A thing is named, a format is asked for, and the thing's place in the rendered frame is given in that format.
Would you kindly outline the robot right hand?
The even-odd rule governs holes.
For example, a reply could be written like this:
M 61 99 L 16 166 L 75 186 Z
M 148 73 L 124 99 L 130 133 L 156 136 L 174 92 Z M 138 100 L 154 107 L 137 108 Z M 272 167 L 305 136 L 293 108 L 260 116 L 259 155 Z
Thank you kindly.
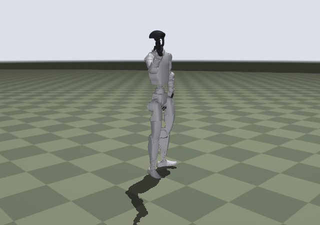
M 161 40 L 160 40 L 160 38 L 161 38 L 161 35 L 162 35 L 162 33 L 159 33 L 159 34 L 157 34 L 157 36 L 156 36 L 156 42 L 155 42 L 155 46 L 156 46 L 156 51 L 157 51 L 157 53 L 158 53 L 158 55 L 161 57 L 161 56 L 163 56 L 163 47 L 161 46 Z

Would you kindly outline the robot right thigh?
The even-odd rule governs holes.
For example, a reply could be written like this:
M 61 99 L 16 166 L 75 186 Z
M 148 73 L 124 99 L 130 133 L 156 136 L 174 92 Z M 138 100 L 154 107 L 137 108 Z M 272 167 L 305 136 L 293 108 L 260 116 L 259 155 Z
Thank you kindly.
M 154 143 L 155 140 L 160 141 L 160 133 L 163 120 L 162 105 L 159 103 L 158 98 L 154 98 L 152 101 L 148 102 L 147 109 L 149 112 L 153 112 L 150 117 L 151 123 L 151 138 Z

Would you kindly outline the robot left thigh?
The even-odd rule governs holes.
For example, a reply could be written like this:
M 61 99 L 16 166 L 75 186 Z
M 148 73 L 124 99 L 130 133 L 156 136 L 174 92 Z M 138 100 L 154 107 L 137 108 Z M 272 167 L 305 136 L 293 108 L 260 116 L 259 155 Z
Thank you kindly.
M 161 128 L 160 137 L 165 138 L 170 133 L 175 119 L 175 104 L 173 98 L 167 96 L 167 102 L 162 106 L 166 107 L 163 112 L 165 127 Z

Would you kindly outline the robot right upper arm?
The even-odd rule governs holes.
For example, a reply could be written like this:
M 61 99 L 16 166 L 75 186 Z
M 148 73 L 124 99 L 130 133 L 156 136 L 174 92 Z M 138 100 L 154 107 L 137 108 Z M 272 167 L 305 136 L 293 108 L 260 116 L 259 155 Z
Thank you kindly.
M 146 65 L 147 65 L 147 68 L 148 68 L 148 69 L 149 69 L 149 66 L 150 66 L 150 64 L 152 63 L 154 57 L 155 57 L 155 56 L 154 56 L 152 53 L 149 53 L 149 54 L 144 58 L 144 61 L 146 62 Z M 158 67 L 157 67 L 157 68 L 153 67 L 149 73 L 150 73 L 150 74 L 157 74 L 158 69 L 159 69 Z

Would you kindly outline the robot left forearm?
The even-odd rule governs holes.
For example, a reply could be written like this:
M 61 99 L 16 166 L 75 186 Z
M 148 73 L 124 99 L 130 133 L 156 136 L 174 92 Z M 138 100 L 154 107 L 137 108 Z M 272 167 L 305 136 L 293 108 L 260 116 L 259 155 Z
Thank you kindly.
M 167 96 L 171 97 L 172 93 L 174 93 L 175 88 L 174 88 L 174 78 L 172 80 L 168 80 L 168 93 Z

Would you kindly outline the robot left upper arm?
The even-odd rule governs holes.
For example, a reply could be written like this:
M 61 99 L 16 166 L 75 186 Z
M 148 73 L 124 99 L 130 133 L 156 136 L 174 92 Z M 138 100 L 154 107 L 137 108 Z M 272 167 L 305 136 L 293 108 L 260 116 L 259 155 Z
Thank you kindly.
M 168 53 L 169 56 L 169 80 L 172 80 L 175 77 L 175 74 L 171 72 L 172 69 L 172 54 Z

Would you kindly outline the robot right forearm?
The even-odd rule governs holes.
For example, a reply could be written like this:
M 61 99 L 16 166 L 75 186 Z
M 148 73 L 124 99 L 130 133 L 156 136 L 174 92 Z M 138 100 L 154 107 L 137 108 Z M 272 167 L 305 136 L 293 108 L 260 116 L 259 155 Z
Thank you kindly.
M 164 50 L 164 49 L 163 49 L 163 51 L 162 51 L 162 54 L 163 54 L 163 56 L 165 55 L 165 50 Z M 154 68 L 158 68 L 158 67 L 159 67 L 160 62 L 161 62 L 163 56 L 159 56 L 158 53 L 155 54 L 154 59 L 152 60 L 150 66 L 149 66 L 149 68 L 148 68 L 148 71 L 149 71 L 149 72 L 152 70 L 153 67 L 154 67 Z

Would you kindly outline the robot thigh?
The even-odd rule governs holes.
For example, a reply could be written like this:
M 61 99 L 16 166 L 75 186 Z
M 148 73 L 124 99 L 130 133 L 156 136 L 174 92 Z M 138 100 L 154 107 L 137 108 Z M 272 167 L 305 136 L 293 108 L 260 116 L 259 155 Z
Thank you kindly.
M 162 106 L 166 107 L 163 112 L 165 127 L 161 128 L 160 137 L 165 138 L 170 133 L 175 119 L 175 104 L 173 98 L 167 96 L 167 102 Z
M 158 98 L 154 98 L 152 101 L 148 102 L 147 109 L 149 112 L 153 112 L 150 117 L 151 123 L 151 138 L 154 143 L 155 140 L 160 141 L 160 133 L 163 120 L 162 105 L 159 103 Z

